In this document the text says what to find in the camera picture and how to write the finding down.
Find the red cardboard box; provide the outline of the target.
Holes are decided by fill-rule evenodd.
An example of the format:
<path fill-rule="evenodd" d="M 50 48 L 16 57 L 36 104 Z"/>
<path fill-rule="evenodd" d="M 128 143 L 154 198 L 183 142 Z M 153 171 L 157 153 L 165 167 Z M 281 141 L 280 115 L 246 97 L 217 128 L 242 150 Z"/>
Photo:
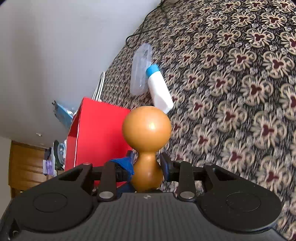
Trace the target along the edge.
<path fill-rule="evenodd" d="M 127 108 L 83 98 L 73 118 L 66 145 L 65 171 L 83 163 L 103 166 L 132 148 L 122 135 Z"/>

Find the orange wooden gourd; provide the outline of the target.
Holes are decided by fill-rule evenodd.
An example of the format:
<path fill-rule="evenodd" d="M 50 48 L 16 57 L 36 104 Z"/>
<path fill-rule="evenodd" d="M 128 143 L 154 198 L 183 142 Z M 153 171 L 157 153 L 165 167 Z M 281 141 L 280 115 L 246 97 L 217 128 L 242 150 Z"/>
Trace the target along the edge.
<path fill-rule="evenodd" d="M 124 119 L 122 134 L 128 145 L 137 152 L 131 179 L 135 190 L 147 192 L 159 188 L 163 181 L 163 172 L 156 160 L 156 153 L 166 145 L 171 136 L 168 116 L 153 106 L 136 108 Z"/>

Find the white bottle blue cap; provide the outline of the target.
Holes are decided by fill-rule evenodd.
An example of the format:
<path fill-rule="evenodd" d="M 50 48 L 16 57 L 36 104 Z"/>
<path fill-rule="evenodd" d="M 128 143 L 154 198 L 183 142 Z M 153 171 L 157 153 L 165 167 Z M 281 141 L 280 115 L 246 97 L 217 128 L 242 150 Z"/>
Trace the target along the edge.
<path fill-rule="evenodd" d="M 146 74 L 154 106 L 167 114 L 174 107 L 174 103 L 158 65 L 152 64 L 149 66 Z"/>

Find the blue paper bag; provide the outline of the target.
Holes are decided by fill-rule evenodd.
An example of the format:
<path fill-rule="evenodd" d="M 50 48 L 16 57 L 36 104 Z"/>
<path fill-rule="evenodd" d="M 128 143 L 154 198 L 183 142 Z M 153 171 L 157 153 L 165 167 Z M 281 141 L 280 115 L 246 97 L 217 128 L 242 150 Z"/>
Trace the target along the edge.
<path fill-rule="evenodd" d="M 53 101 L 52 102 L 54 107 L 54 114 L 55 117 L 62 123 L 62 125 L 67 129 L 70 130 L 72 121 L 74 119 L 75 114 L 77 113 L 74 109 L 68 109 L 62 106 L 60 103 Z"/>

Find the clear plastic case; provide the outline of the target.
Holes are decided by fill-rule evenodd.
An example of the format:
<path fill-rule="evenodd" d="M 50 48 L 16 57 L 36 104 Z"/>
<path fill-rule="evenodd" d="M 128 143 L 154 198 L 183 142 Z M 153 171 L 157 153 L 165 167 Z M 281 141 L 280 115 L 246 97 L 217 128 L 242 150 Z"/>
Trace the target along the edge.
<path fill-rule="evenodd" d="M 130 94 L 139 96 L 147 92 L 146 70 L 152 63 L 152 46 L 142 44 L 134 53 L 130 79 Z"/>

